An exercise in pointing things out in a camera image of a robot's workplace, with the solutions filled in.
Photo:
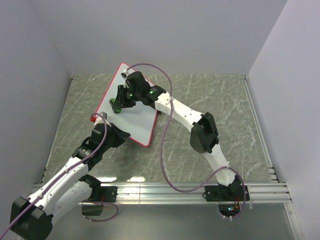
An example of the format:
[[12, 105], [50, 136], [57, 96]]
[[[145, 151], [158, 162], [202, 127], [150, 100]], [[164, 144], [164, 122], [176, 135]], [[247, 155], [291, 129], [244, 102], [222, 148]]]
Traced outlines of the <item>green bone-shaped eraser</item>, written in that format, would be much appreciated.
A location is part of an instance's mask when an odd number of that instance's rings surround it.
[[109, 104], [115, 114], [119, 114], [122, 111], [121, 104], [116, 98], [111, 98]]

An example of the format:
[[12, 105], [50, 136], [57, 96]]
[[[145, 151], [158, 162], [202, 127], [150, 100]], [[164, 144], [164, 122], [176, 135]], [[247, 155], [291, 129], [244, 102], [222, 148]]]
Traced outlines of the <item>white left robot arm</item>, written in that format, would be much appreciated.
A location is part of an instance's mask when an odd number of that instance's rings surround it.
[[51, 180], [13, 202], [10, 230], [25, 240], [45, 240], [54, 224], [77, 204], [94, 202], [102, 210], [104, 203], [114, 203], [117, 188], [103, 187], [89, 171], [108, 149], [119, 147], [129, 136], [112, 123], [97, 124]]

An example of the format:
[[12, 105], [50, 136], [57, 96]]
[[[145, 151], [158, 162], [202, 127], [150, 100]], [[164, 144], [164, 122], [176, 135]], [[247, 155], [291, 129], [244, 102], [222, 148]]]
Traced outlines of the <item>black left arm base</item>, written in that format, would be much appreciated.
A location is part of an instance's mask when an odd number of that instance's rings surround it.
[[92, 189], [90, 201], [115, 203], [118, 194], [117, 186], [97, 186]]

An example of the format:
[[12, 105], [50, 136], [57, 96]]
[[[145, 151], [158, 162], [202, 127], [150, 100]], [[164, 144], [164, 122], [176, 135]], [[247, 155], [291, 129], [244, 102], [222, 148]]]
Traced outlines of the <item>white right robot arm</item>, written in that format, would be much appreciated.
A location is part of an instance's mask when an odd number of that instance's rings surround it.
[[172, 91], [151, 86], [140, 71], [121, 73], [124, 84], [117, 87], [115, 99], [110, 105], [115, 113], [120, 109], [132, 108], [137, 102], [167, 114], [170, 120], [176, 120], [190, 133], [190, 146], [202, 154], [216, 177], [218, 189], [226, 200], [234, 200], [239, 195], [246, 194], [244, 181], [239, 173], [230, 167], [220, 146], [219, 133], [213, 115], [191, 109], [172, 96]]

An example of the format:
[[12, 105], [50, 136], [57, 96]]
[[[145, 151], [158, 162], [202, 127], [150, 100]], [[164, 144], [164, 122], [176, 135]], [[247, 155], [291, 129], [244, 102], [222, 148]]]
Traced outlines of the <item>pink-framed whiteboard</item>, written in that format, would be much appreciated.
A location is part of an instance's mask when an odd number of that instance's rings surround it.
[[120, 113], [114, 113], [110, 105], [110, 100], [117, 96], [118, 86], [125, 83], [121, 73], [128, 67], [125, 62], [119, 64], [96, 111], [106, 113], [109, 123], [114, 124], [124, 132], [130, 133], [130, 138], [141, 146], [148, 147], [158, 116], [156, 110], [137, 102], [132, 108], [123, 108]]

